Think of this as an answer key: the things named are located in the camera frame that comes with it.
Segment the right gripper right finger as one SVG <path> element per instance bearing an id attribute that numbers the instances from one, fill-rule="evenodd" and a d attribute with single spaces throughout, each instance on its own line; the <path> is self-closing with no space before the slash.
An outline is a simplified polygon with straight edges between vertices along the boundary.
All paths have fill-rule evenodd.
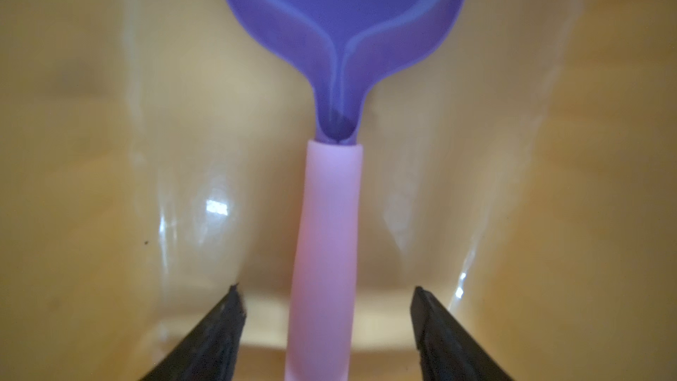
<path id="1" fill-rule="evenodd" d="M 511 381 L 431 292 L 414 290 L 410 315 L 423 380 Z"/>

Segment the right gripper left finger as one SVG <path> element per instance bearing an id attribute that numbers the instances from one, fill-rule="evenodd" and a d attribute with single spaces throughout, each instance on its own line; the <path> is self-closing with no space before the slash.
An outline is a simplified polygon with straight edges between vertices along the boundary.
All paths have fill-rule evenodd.
<path id="1" fill-rule="evenodd" d="M 142 381 L 230 381 L 246 322 L 236 284 Z"/>

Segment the yellow plastic storage box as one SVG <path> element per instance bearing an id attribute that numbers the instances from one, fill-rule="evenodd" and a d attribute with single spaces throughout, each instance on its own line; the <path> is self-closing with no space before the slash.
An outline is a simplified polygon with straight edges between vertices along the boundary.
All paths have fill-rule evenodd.
<path id="1" fill-rule="evenodd" d="M 1 0 L 1 377 L 137 380 L 236 285 L 284 376 L 313 95 L 225 0 Z M 676 377 L 676 0 L 465 0 L 374 87 L 352 380 L 433 293 L 516 380 Z"/>

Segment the purple rake pink handle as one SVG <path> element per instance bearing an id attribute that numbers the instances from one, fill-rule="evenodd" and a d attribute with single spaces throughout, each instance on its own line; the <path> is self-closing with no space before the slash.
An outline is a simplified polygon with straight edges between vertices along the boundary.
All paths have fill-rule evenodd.
<path id="1" fill-rule="evenodd" d="M 381 80 L 434 52 L 464 0 L 227 0 L 246 32 L 310 83 L 285 379 L 345 380 L 356 298 L 361 114 Z"/>

